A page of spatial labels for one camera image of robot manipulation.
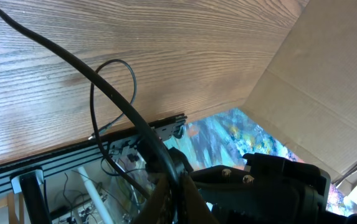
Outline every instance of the metal frame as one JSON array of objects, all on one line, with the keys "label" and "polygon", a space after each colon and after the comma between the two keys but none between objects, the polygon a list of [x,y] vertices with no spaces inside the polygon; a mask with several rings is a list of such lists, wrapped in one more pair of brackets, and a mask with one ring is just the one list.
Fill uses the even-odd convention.
[{"label": "metal frame", "polygon": [[[186,118],[184,114],[179,114],[151,122],[149,125],[154,128],[161,140],[165,141],[171,136],[179,137]],[[140,136],[136,129],[130,128],[107,134],[102,137],[102,141],[111,155],[119,156],[123,150],[132,148],[139,138]],[[101,158],[102,154],[96,142],[87,140],[0,165],[0,195],[12,192],[11,179],[21,173],[40,169],[44,172],[44,179],[47,179],[58,173],[84,166]]]}]

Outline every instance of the cardboard box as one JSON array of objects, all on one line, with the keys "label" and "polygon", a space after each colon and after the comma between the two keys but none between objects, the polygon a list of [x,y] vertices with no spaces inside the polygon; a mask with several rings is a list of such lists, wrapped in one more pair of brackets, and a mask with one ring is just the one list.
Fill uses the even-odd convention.
[{"label": "cardboard box", "polygon": [[241,109],[349,194],[357,183],[357,0],[311,0]]}]

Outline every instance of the wooden table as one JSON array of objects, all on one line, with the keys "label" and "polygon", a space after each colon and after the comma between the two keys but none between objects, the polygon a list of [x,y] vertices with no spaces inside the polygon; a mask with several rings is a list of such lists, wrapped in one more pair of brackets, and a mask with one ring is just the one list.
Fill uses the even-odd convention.
[{"label": "wooden table", "polygon": [[[134,107],[152,121],[189,121],[243,104],[307,0],[7,0],[0,8],[92,68],[134,69]],[[123,65],[101,75],[126,99]],[[0,19],[0,164],[88,138],[89,82]],[[99,126],[120,114],[98,90]],[[122,119],[111,131],[132,124]]]}]

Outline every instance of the metal leg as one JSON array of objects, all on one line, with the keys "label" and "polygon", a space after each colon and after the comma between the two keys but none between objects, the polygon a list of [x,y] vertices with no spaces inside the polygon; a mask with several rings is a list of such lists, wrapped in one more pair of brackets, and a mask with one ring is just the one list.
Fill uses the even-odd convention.
[{"label": "metal leg", "polygon": [[31,223],[51,224],[52,220],[49,216],[49,211],[45,207],[44,198],[42,197],[36,175],[22,175],[20,176],[19,183]]}]

